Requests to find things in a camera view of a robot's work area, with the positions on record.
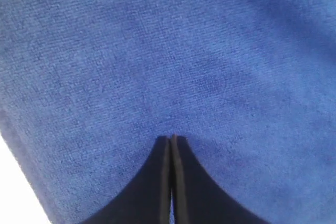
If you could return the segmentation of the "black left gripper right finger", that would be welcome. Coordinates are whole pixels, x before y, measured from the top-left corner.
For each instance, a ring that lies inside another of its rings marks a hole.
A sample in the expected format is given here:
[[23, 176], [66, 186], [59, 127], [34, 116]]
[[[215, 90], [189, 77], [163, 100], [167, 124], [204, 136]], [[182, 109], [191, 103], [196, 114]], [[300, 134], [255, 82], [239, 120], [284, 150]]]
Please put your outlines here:
[[175, 223], [267, 223], [218, 186], [196, 158], [187, 138], [172, 136], [170, 156]]

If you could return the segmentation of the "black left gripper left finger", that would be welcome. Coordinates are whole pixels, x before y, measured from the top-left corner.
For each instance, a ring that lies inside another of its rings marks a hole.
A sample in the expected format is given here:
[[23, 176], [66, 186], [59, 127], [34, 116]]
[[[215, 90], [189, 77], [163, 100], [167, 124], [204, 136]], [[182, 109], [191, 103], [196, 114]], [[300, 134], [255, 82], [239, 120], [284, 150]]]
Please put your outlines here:
[[161, 224], [170, 222], [170, 140], [159, 136], [134, 178], [84, 223]]

